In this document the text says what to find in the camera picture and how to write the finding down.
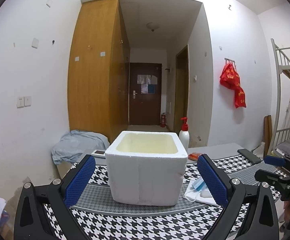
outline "blue face mask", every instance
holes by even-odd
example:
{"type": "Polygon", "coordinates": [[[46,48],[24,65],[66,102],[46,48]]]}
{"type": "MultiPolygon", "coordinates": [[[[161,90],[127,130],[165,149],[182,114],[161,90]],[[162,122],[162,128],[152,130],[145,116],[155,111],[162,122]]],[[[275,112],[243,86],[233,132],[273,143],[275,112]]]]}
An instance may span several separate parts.
{"type": "Polygon", "coordinates": [[[203,178],[202,177],[199,177],[197,180],[195,180],[192,183],[192,187],[194,189],[196,189],[197,191],[201,191],[201,190],[205,189],[207,186],[206,186],[203,178]]]}

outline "ceiling lamp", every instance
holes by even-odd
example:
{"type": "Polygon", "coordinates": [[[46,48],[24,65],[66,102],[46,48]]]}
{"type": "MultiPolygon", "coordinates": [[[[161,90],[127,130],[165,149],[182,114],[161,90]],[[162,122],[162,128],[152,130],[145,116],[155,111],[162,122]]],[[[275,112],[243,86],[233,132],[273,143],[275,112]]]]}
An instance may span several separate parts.
{"type": "Polygon", "coordinates": [[[159,24],[158,23],[147,23],[146,27],[148,29],[150,29],[152,32],[154,32],[154,30],[157,30],[159,28],[159,24]]]}

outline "white foam box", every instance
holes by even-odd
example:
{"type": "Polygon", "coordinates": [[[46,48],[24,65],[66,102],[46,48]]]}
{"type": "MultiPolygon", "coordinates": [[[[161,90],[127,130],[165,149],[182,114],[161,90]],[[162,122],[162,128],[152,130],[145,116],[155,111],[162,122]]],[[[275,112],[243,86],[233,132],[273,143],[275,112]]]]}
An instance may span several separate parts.
{"type": "Polygon", "coordinates": [[[176,133],[122,131],[105,151],[113,199],[135,205],[175,205],[187,156],[176,133]]]}

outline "silver screw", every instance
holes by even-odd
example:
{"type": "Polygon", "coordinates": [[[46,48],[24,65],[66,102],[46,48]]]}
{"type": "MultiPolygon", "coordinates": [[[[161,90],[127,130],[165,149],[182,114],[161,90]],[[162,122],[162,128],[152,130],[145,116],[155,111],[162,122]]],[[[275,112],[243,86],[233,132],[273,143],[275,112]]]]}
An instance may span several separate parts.
{"type": "Polygon", "coordinates": [[[262,186],[263,186],[263,187],[265,187],[265,188],[268,188],[268,187],[269,187],[268,183],[267,183],[267,182],[265,182],[265,181],[264,181],[264,182],[262,182],[262,186]]]}
{"type": "Polygon", "coordinates": [[[61,183],[61,179],[55,179],[55,180],[53,180],[53,184],[54,185],[58,185],[60,183],[61,183]]]}
{"type": "Polygon", "coordinates": [[[238,185],[240,184],[240,180],[239,179],[232,179],[232,183],[235,184],[235,185],[238,185]]]}
{"type": "Polygon", "coordinates": [[[30,182],[27,182],[24,184],[24,188],[29,188],[31,186],[31,183],[30,182]]]}

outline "blue gripper pad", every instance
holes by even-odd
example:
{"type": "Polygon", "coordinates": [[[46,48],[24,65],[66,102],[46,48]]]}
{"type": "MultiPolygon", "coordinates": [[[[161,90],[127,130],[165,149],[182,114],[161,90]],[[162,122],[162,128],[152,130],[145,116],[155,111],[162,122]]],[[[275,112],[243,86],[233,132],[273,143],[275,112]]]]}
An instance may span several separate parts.
{"type": "Polygon", "coordinates": [[[231,188],[230,184],[228,185],[230,178],[227,174],[223,170],[217,168],[206,154],[198,157],[197,169],[211,192],[215,202],[220,206],[227,206],[229,195],[228,191],[231,188]],[[223,179],[227,180],[228,183],[223,182],[219,175],[223,179]]]}
{"type": "Polygon", "coordinates": [[[95,171],[95,158],[90,156],[65,190],[64,204],[69,208],[77,204],[87,183],[95,171]]]}
{"type": "Polygon", "coordinates": [[[266,164],[273,165],[276,167],[283,167],[286,164],[286,161],[284,158],[274,157],[274,156],[270,156],[270,155],[267,155],[264,158],[264,162],[266,164]]]}

